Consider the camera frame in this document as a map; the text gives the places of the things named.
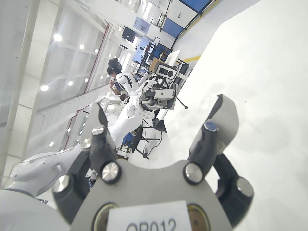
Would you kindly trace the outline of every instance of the screw head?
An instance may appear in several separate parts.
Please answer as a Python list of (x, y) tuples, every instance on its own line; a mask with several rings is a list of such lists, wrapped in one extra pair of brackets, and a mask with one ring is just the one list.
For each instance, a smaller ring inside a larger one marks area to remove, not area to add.
[(94, 136), (100, 135), (100, 134), (102, 134), (104, 132), (104, 130), (105, 130), (104, 126), (95, 127), (92, 130), (92, 135), (94, 135)]
[(203, 174), (201, 169), (194, 163), (188, 163), (185, 167), (186, 178), (194, 184), (202, 181)]
[(236, 181), (237, 189), (246, 197), (253, 196), (253, 187), (250, 182), (243, 177), (239, 177)]
[(205, 122), (205, 123), (204, 123), (204, 127), (205, 127), (208, 131), (211, 131), (211, 132), (217, 131), (217, 126), (216, 126), (216, 124), (213, 123), (213, 122)]
[(68, 185), (70, 184), (70, 177), (69, 175), (62, 175), (59, 177), (59, 179), (55, 182), (54, 186), (52, 187), (52, 190), (56, 193), (62, 192), (65, 190)]
[(119, 165), (116, 162), (110, 162), (102, 170), (102, 180), (106, 183), (116, 182), (119, 174)]
[(87, 138), (85, 139), (81, 144), (81, 150), (86, 152), (88, 150), (90, 150), (91, 148), (91, 139), (90, 138)]

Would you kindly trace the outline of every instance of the cardboard box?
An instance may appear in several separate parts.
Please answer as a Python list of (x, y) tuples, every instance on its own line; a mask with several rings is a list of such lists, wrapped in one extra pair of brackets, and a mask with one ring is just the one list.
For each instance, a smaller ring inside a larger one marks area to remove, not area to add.
[(155, 66), (156, 66), (156, 63), (157, 63), (157, 62), (163, 63), (163, 61), (161, 61), (161, 60), (159, 60), (159, 59), (157, 59), (157, 58), (154, 58), (154, 59), (153, 59), (153, 62), (151, 63), (151, 66), (150, 66), (150, 68), (149, 68), (149, 71), (154, 72), (154, 69), (155, 69)]

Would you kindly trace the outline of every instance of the yellow stripe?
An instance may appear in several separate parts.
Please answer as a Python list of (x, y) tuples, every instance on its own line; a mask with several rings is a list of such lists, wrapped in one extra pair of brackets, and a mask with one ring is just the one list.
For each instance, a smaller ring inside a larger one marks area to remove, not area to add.
[(178, 40), (184, 36), (190, 28), (192, 28), (201, 18), (203, 18), (217, 3), (219, 3), (221, 0), (216, 0), (216, 2), (214, 2), (211, 7), (209, 7), (203, 14), (201, 17), (197, 18), (188, 28), (185, 32), (182, 33), (182, 35), (178, 38)]
[(191, 61), (196, 61), (196, 60), (199, 60), (201, 57), (201, 55), (198, 55), (198, 56), (195, 56), (195, 57), (191, 57), (191, 58), (187, 58), (187, 59), (184, 59), (184, 62), (191, 62)]

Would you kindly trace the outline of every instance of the red pipe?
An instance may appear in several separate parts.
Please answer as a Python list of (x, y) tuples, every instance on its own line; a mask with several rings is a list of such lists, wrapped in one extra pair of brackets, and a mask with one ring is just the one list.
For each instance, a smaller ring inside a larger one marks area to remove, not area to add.
[[(105, 39), (105, 37), (106, 37), (107, 31), (108, 31), (108, 29), (109, 29), (109, 26), (110, 26), (110, 25), (109, 25), (109, 24), (107, 24), (107, 27), (106, 27), (106, 30), (105, 30), (105, 33), (104, 33), (104, 36), (103, 36), (102, 42), (100, 43), (99, 50), (98, 50), (98, 52), (97, 52), (97, 56), (96, 56), (96, 58), (95, 58), (95, 61), (94, 61), (93, 67), (92, 67), (92, 69), (91, 69), (91, 73), (90, 73), (90, 75), (89, 75), (88, 82), (87, 82), (86, 87), (85, 87), (84, 92), (83, 92), (84, 94), (86, 93), (86, 90), (87, 90), (87, 87), (88, 87), (88, 83), (90, 82), (90, 78), (91, 78), (91, 76), (92, 76), (92, 73), (93, 73), (93, 70), (94, 70), (95, 64), (96, 64), (97, 59), (98, 59), (99, 52), (100, 52), (100, 50), (101, 50), (101, 48), (102, 48), (102, 44), (103, 44), (104, 39)], [(74, 117), (76, 117), (76, 116), (79, 114), (79, 112), (80, 112), (81, 110), (83, 110), (83, 109), (77, 110), (76, 114), (75, 114), (75, 115), (71, 118), (71, 120), (70, 120), (70, 124), (68, 125), (68, 127), (70, 127), (70, 126), (71, 126), (73, 118), (74, 118)], [(66, 146), (67, 146), (68, 140), (70, 139), (70, 137), (69, 137), (69, 135), (68, 135), (67, 133), (68, 133), (68, 132), (66, 131), (67, 140), (66, 140), (66, 143), (65, 143), (65, 146), (64, 146), (64, 150), (66, 149)]]

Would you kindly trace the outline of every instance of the black helmet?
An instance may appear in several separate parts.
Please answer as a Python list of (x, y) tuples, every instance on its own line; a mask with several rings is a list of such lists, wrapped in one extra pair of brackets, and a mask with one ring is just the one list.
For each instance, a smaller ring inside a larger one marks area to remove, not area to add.
[(117, 58), (110, 59), (108, 62), (108, 67), (111, 69), (118, 69), (122, 70), (122, 65), (119, 63), (119, 60)]

